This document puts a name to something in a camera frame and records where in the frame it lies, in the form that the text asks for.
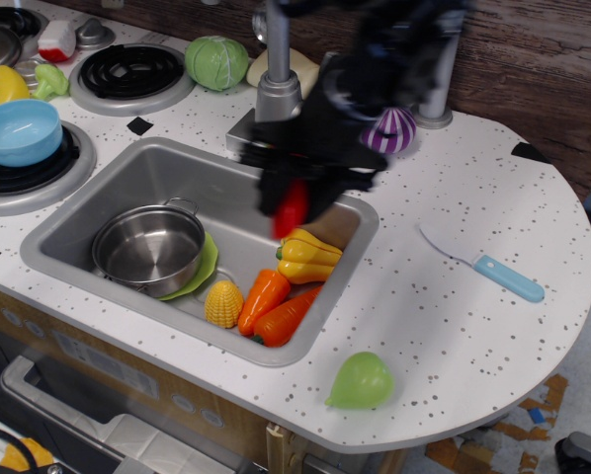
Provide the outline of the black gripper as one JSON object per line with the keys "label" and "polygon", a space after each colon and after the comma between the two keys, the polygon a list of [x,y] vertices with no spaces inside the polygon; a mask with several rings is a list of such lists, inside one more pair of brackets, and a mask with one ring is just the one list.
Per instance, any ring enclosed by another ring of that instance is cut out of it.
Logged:
{"label": "black gripper", "polygon": [[305,223],[318,218],[349,187],[370,183],[387,168],[386,158],[361,141],[384,103],[368,87],[368,71],[354,56],[334,56],[322,68],[299,114],[258,122],[241,151],[241,162],[264,170],[258,183],[259,210],[273,216],[293,178],[306,179]]}

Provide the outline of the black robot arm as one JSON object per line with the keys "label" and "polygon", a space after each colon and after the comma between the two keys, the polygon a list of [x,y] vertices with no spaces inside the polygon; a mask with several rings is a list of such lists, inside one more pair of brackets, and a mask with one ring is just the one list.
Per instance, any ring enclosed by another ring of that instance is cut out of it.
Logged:
{"label": "black robot arm", "polygon": [[463,26],[466,1],[335,1],[359,10],[352,47],[325,64],[297,116],[259,122],[241,162],[261,169],[258,209],[281,214],[293,186],[297,223],[315,220],[347,191],[369,191],[387,167],[361,133],[391,107],[417,104],[439,82],[437,64]]}

